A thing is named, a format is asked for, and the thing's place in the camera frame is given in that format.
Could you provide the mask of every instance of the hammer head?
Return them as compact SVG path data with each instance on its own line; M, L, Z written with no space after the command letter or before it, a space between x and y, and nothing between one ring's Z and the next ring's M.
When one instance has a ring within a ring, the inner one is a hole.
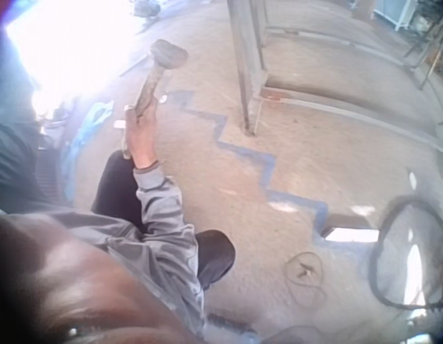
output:
M164 39L158 39L150 48L155 63L167 70L179 68L188 59L188 52Z

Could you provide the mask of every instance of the gray jacket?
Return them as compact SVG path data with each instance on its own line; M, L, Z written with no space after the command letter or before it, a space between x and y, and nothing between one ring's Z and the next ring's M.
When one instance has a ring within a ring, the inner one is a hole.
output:
M185 224L181 192L161 167L134 171L143 235L130 222L87 211L45 211L79 239L106 251L137 277L187 328L202 337L204 292L196 276L198 244L194 227Z

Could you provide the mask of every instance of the workshop floor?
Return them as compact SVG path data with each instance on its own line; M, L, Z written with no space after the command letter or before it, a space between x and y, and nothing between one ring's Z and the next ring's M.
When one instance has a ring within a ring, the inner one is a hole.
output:
M181 187L186 220L198 231L225 232L237 248L233 270L206 294L207 311L248 323L263 338L293 325L317 324L330 333L361 323L370 323L363 335L391 337L385 320L395 312L371 294L360 267L366 253L327 247L315 230L329 214L356 215L357 206L371 207L366 221L377 227L392 199L412 194L409 171L418 191L443 212L436 152L381 128L289 105L264 104L257 137L243 135L226 2L187 2L139 37L137 56L157 38L189 52L158 109L158 155ZM300 23L385 49L372 27L330 2L274 2L272 22ZM271 37L265 55L272 72L298 87L332 90L422 125L443 117L436 100L398 66L363 52ZM108 156L120 148L122 133L113 122L134 101L149 67L138 65L93 100L114 100L115 111L80 156L77 206L90 207ZM283 273L286 261L305 251L320 256L325 273L327 298L313 311L295 304L290 292L299 298L305 291L289 291Z

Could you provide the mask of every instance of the hand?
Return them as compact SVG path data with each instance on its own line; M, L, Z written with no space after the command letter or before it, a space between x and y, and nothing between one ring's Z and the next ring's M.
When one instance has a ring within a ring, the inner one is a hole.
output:
M155 153L156 104L153 98L139 118L134 107L125 108L126 144L136 168L150 167L158 160Z

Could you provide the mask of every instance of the black hose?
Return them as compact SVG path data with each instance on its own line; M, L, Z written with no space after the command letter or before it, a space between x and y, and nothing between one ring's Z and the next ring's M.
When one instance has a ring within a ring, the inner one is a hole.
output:
M374 245L373 251L371 252L370 260L368 263L368 281L370 283L371 291L381 303L386 306L397 308L399 310L430 310L435 308L443 308L443 298L439 302L430 302L426 303L425 305L405 305L390 301L381 293L378 288L378 260L382 254L382 251L384 250L384 240L386 239L387 234L390 232L394 221L407 206L413 206L414 208L421 209L431 215L435 219L435 221L437 221L439 227L443 231L443 219L426 201L418 198L408 198L400 201L397 205L395 205L395 207L384 219L384 222L379 229L379 239Z

